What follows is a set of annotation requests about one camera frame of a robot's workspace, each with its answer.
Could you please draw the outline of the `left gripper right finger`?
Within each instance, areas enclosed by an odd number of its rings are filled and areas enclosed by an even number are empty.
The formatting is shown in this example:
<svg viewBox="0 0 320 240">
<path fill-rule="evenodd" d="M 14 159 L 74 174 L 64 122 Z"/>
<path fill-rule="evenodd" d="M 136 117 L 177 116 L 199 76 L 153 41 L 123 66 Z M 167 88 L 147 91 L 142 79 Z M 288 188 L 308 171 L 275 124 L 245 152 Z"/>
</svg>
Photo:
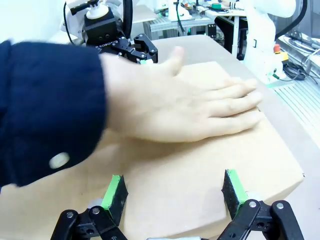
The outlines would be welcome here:
<svg viewBox="0 0 320 240">
<path fill-rule="evenodd" d="M 271 205 L 250 199 L 237 172 L 226 169 L 221 189 L 231 222 L 219 240 L 245 240 L 261 232 L 266 240 L 303 240 L 304 236 L 289 202 L 278 200 Z"/>
</svg>

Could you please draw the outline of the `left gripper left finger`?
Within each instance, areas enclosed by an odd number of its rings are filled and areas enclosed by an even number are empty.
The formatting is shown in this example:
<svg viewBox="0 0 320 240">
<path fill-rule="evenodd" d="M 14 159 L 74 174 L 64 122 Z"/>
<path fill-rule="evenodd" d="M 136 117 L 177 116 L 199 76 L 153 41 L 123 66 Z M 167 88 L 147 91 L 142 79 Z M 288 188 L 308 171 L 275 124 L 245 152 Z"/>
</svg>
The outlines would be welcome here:
<svg viewBox="0 0 320 240">
<path fill-rule="evenodd" d="M 53 230 L 52 240 L 125 240 L 119 229 L 128 191 L 122 175 L 113 175 L 102 202 L 82 213 L 64 210 Z"/>
</svg>

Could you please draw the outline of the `person's bare hand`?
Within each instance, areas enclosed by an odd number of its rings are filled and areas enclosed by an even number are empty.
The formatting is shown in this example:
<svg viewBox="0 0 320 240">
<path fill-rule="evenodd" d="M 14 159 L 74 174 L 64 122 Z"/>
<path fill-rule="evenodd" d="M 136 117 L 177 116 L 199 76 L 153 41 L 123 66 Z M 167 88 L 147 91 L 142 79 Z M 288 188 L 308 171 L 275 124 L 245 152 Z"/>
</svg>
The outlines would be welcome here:
<svg viewBox="0 0 320 240">
<path fill-rule="evenodd" d="M 181 76 L 184 50 L 163 63 L 136 64 L 99 56 L 106 93 L 106 127 L 122 136 L 163 143 L 196 142 L 236 134 L 263 118 L 254 79 L 229 78 L 206 87 Z"/>
</svg>

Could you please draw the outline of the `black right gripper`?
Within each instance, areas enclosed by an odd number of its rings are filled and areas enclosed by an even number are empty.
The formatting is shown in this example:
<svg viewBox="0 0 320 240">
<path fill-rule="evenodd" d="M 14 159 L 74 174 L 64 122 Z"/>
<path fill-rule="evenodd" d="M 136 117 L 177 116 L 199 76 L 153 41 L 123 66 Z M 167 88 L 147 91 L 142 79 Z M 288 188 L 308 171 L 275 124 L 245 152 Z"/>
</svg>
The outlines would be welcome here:
<svg viewBox="0 0 320 240">
<path fill-rule="evenodd" d="M 144 34 L 138 34 L 134 39 L 134 48 L 131 47 L 129 37 L 132 29 L 132 20 L 100 17 L 97 19 L 84 18 L 85 43 L 96 48 L 100 53 L 120 55 L 133 63 L 152 60 L 158 63 L 158 49 Z"/>
</svg>

